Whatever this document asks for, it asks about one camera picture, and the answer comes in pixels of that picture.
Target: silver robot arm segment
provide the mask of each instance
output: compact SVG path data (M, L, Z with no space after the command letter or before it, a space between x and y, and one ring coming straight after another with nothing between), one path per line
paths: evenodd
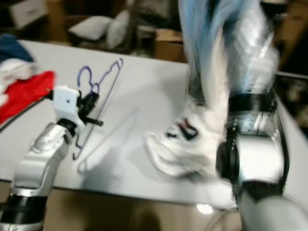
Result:
M0 208L0 231L40 231L43 229L46 202L61 161L82 133L87 122L103 125L88 118L99 95L81 93L66 86L53 92L58 122L50 123L35 139L22 159L11 184L11 193Z
M307 212L270 186L245 187L237 196L243 231L307 231Z
M48 196L59 164L67 156L72 140L67 128L49 124L17 167L12 193L20 196Z

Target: white pillow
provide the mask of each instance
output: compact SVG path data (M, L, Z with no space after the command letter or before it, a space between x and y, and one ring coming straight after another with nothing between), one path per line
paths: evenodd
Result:
M113 49L124 41L127 34L128 23L129 12L128 10L124 10L118 14L108 28L106 38L108 48Z
M69 32L84 39L98 40L106 31L112 18L105 16L92 16L81 23L69 28Z

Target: white cloth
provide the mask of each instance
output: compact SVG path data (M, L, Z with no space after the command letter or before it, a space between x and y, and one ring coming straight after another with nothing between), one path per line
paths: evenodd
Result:
M124 10L118 14L108 28L106 43L109 49L113 49L121 45L126 37L128 24L129 12L128 10Z
M8 96L4 95L6 89L16 80L31 78L36 71L36 64L20 59L8 59L0 64L0 106L4 105Z
M69 32L84 39L98 40L102 37L112 22L112 18L105 16L92 16L69 28Z
M221 33L210 59L208 84L212 87L211 99L216 102L207 108L187 97L183 112L166 132L145 135L152 163L168 175L180 177L199 172L216 177L216 152L224 140L229 96Z

